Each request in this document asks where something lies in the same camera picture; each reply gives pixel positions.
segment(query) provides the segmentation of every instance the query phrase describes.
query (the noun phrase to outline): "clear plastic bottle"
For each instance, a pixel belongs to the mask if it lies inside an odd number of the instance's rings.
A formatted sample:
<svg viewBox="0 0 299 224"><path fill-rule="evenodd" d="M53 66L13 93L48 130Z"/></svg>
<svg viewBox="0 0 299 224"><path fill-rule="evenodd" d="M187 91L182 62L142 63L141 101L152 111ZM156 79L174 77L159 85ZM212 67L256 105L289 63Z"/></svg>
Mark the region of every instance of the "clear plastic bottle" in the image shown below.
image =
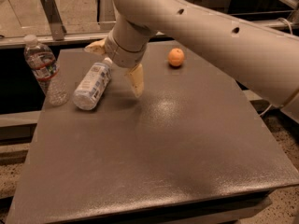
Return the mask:
<svg viewBox="0 0 299 224"><path fill-rule="evenodd" d="M67 102L69 94L66 91L62 74L51 49L38 42L35 35L24 38L26 44L24 57L29 64L44 94L52 105L62 105Z"/></svg>
<svg viewBox="0 0 299 224"><path fill-rule="evenodd" d="M73 94L74 104L83 110L92 110L100 100L111 80L112 61L106 57L101 63L94 63Z"/></svg>

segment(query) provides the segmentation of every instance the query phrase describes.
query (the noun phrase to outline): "concrete floor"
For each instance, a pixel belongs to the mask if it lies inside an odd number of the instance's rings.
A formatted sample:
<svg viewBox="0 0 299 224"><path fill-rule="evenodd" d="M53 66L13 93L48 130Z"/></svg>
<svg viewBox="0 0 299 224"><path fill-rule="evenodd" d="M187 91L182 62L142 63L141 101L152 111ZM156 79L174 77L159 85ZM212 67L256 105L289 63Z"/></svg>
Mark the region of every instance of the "concrete floor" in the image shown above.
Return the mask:
<svg viewBox="0 0 299 224"><path fill-rule="evenodd" d="M69 34L98 32L96 0L56 0ZM0 0L0 35L50 35L50 28L39 0ZM299 125L277 111L269 112L264 122L278 140L293 165L299 170ZM19 162L0 162L0 202L14 194L29 144L0 146L0 157L17 158ZM273 204L242 224L295 224L299 211L299 187L276 190L270 195ZM0 207L0 220L6 219L7 208Z"/></svg>

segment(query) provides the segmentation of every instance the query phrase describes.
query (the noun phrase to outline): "table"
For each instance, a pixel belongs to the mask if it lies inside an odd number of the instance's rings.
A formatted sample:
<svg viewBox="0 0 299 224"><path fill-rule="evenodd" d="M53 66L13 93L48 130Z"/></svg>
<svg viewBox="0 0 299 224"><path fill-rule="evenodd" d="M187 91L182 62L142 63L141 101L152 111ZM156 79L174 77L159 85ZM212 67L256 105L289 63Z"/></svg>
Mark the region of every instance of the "table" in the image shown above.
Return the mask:
<svg viewBox="0 0 299 224"><path fill-rule="evenodd" d="M167 64L182 48L180 69ZM73 92L100 57L62 50ZM299 174L235 81L175 41L149 43L144 94L113 67L94 111L46 99L7 223L217 223L254 215Z"/></svg>

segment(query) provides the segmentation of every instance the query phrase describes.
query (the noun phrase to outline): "plastic bottle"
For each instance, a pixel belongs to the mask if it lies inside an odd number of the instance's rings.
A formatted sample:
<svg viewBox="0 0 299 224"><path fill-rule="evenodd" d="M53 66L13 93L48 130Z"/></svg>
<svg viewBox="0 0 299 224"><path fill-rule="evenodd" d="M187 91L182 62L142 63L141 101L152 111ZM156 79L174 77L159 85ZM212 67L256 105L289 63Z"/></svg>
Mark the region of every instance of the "plastic bottle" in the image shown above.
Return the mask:
<svg viewBox="0 0 299 224"><path fill-rule="evenodd" d="M111 80L112 61L106 57L101 63L94 63L73 94L74 104L83 110L92 110L100 100Z"/></svg>
<svg viewBox="0 0 299 224"><path fill-rule="evenodd" d="M66 103L69 95L51 49L38 42L35 35L27 35L24 42L26 44L25 60L35 75L40 88L49 97L50 104L57 106Z"/></svg>

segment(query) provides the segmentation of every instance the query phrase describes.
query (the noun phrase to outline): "bottle label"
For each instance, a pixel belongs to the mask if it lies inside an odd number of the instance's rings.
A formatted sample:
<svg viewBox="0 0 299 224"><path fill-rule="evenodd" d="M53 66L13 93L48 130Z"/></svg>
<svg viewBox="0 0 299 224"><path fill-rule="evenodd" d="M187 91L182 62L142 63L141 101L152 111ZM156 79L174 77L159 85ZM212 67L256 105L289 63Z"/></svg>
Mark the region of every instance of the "bottle label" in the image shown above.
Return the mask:
<svg viewBox="0 0 299 224"><path fill-rule="evenodd" d="M59 66L52 54L39 53L29 61L31 70L38 81L52 79L59 71Z"/></svg>
<svg viewBox="0 0 299 224"><path fill-rule="evenodd" d="M100 96L111 79L109 68L94 64L77 87L77 91L87 91L93 101Z"/></svg>

